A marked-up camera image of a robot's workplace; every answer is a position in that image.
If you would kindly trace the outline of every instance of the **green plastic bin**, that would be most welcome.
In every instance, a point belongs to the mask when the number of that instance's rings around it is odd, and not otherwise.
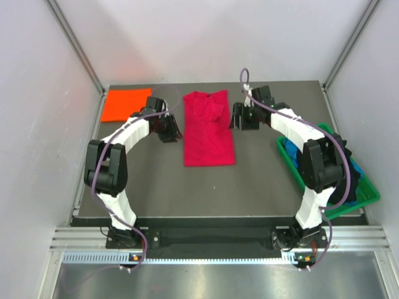
[[[333,133],[333,130],[326,123],[319,124],[319,128],[323,129],[324,131],[327,131],[328,133]],[[276,140],[277,141],[277,149],[279,150],[283,160],[288,165],[288,168],[294,175],[295,180],[298,182],[300,188],[304,191],[305,183],[302,180],[298,170],[294,166],[294,163],[292,163],[290,157],[288,156],[286,149],[284,148],[284,145],[283,145],[284,138],[285,138],[284,136],[280,136],[277,138],[277,140]],[[343,204],[342,206],[340,206],[334,210],[326,211],[325,215],[329,219],[334,219],[334,218],[337,218],[346,213],[352,212],[360,207],[364,207],[367,204],[376,202],[379,199],[380,199],[380,194],[375,189],[375,187],[372,185],[372,183],[368,180],[366,175],[364,175],[363,178],[359,181],[359,185],[357,187],[357,202],[358,202],[358,204],[355,206],[348,206],[346,204]]]

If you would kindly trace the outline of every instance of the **purple cable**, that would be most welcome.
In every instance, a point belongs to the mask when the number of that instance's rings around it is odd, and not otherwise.
[[[170,110],[165,110],[165,111],[162,111],[162,112],[157,112],[157,113],[152,113],[152,114],[149,114],[149,115],[139,116],[138,118],[135,118],[132,122],[127,123],[127,124],[126,124],[123,128],[121,128],[120,130],[118,130],[117,132],[115,132],[115,134],[113,134],[112,137],[111,137],[111,138],[108,140],[108,142],[105,144],[104,149],[103,149],[102,152],[101,152],[101,155],[100,155],[100,158],[99,158],[99,162],[97,163],[97,166],[96,166],[96,168],[95,168],[94,177],[93,177],[93,183],[92,183],[92,188],[91,188],[91,190],[90,190],[90,193],[91,193],[91,195],[92,195],[92,198],[93,198],[93,200],[94,200],[94,202],[95,202],[96,204],[98,204],[98,205],[100,205],[101,207],[103,207],[103,208],[104,208],[105,210],[107,210],[108,213],[109,213],[110,215],[112,215],[117,221],[119,221],[119,222],[122,223],[123,225],[129,227],[131,230],[133,230],[134,232],[136,232],[137,234],[139,234],[140,237],[143,239],[143,241],[144,241],[143,256],[142,256],[142,258],[138,261],[138,263],[136,264],[136,266],[134,266],[133,268],[131,268],[132,271],[138,269],[138,268],[140,267],[140,265],[141,265],[141,264],[143,263],[143,261],[144,261],[144,258],[145,258],[146,254],[147,254],[147,248],[148,248],[147,238],[145,237],[145,235],[144,235],[140,230],[136,229],[134,226],[132,226],[132,225],[130,225],[130,224],[127,224],[125,221],[121,220],[121,218],[119,218],[111,209],[107,208],[107,207],[105,206],[105,204],[102,202],[101,198],[99,198],[99,196],[95,193],[95,186],[96,186],[96,184],[97,184],[97,180],[98,180],[98,177],[99,177],[99,172],[100,172],[100,168],[101,168],[101,163],[102,163],[102,161],[104,160],[105,154],[106,154],[106,152],[107,152],[109,146],[111,145],[111,142],[112,142],[121,132],[123,132],[124,129],[128,128],[129,126],[131,126],[132,124],[134,124],[135,122],[137,122],[137,121],[139,121],[139,120],[144,120],[144,119],[146,119],[146,118],[153,117],[153,116],[161,116],[161,115],[167,114],[167,113],[169,113],[169,112],[172,112],[173,110],[175,110],[175,109],[178,107],[178,105],[180,104],[180,98],[181,98],[181,96],[180,96],[180,92],[178,91],[178,89],[177,89],[176,87],[174,87],[173,85],[159,85],[159,86],[156,86],[156,87],[153,89],[151,95],[154,94],[154,91],[155,91],[155,90],[157,90],[157,89],[159,89],[159,88],[161,88],[161,87],[172,88],[172,89],[176,92],[176,94],[177,94],[177,96],[178,96],[178,102],[177,102],[177,104],[176,104],[172,109],[170,109]],[[91,273],[91,274],[90,274],[88,277],[86,277],[85,279],[83,279],[76,287],[74,287],[74,288],[72,288],[72,289],[69,289],[69,290],[66,290],[66,289],[65,289],[65,282],[64,282],[64,275],[63,275],[63,278],[62,278],[62,285],[63,285],[63,287],[64,287],[64,291],[65,291],[66,293],[73,293],[73,292],[76,291],[78,288],[80,288],[87,280],[89,280],[90,278],[92,278],[95,274],[101,272],[102,270],[105,270],[105,269],[108,269],[108,268],[116,268],[116,267],[119,267],[119,266],[117,266],[117,265],[107,265],[107,266],[105,266],[105,267],[103,267],[103,268],[100,268],[100,269],[96,270],[95,272]]]
[[[273,112],[273,113],[277,113],[278,115],[281,115],[281,116],[283,116],[283,117],[286,117],[286,118],[289,118],[289,119],[293,119],[292,116],[286,115],[285,113],[282,113],[282,112],[280,112],[280,111],[278,111],[278,110],[275,110],[275,109],[273,109],[273,108],[271,108],[271,107],[265,106],[265,105],[263,105],[262,103],[260,103],[260,102],[258,102],[257,100],[255,100],[255,99],[249,94],[249,92],[246,91],[246,89],[244,88],[244,81],[243,81],[243,74],[244,74],[244,72],[246,72],[246,74],[247,74],[246,83],[247,83],[247,84],[249,83],[249,70],[248,70],[247,68],[243,68],[242,71],[240,72],[240,74],[239,74],[239,82],[240,82],[240,84],[241,84],[241,89],[243,90],[243,92],[245,93],[245,95],[246,95],[248,98],[251,99],[251,101],[253,101],[256,105],[262,107],[263,109],[269,110],[270,112]],[[347,159],[346,159],[346,157],[345,157],[344,151],[342,150],[342,148],[341,148],[340,145],[338,144],[337,140],[335,140],[334,137],[331,136],[331,134],[329,134],[328,132],[326,132],[326,131],[320,129],[318,126],[316,126],[316,125],[314,125],[314,124],[312,124],[312,123],[309,123],[308,121],[305,121],[305,120],[303,120],[303,119],[301,119],[301,118],[296,118],[295,121],[299,121],[300,123],[303,123],[303,124],[305,124],[305,125],[311,126],[312,128],[316,129],[317,131],[323,133],[325,136],[328,137],[328,139],[330,139],[330,140],[332,141],[332,143],[334,144],[334,146],[337,148],[337,150],[338,150],[338,152],[339,152],[339,155],[340,155],[341,158],[342,158],[342,161],[344,162],[344,171],[345,171],[344,174],[346,174],[346,181],[347,181],[347,185],[346,185],[346,188],[345,188],[344,195],[342,196],[341,200],[340,200],[338,203],[334,204],[333,206],[329,206],[329,207],[320,207],[322,217],[324,218],[324,220],[325,220],[325,221],[328,223],[328,225],[329,225],[330,237],[329,237],[329,240],[327,241],[327,244],[326,244],[325,249],[324,249],[324,251],[322,252],[321,256],[315,261],[315,263],[314,263],[312,266],[310,266],[310,267],[308,268],[308,270],[310,271],[310,270],[312,270],[314,267],[316,267],[316,265],[318,265],[318,264],[321,262],[321,260],[324,258],[325,254],[327,253],[327,251],[328,251],[328,249],[329,249],[329,247],[330,247],[330,245],[331,245],[331,241],[332,241],[332,224],[331,224],[331,221],[330,221],[330,220],[327,218],[327,216],[324,214],[324,210],[336,209],[336,208],[340,207],[340,206],[346,201],[346,199],[348,198],[349,190],[350,190],[350,171],[349,171],[349,165],[348,165],[348,161],[347,161]]]

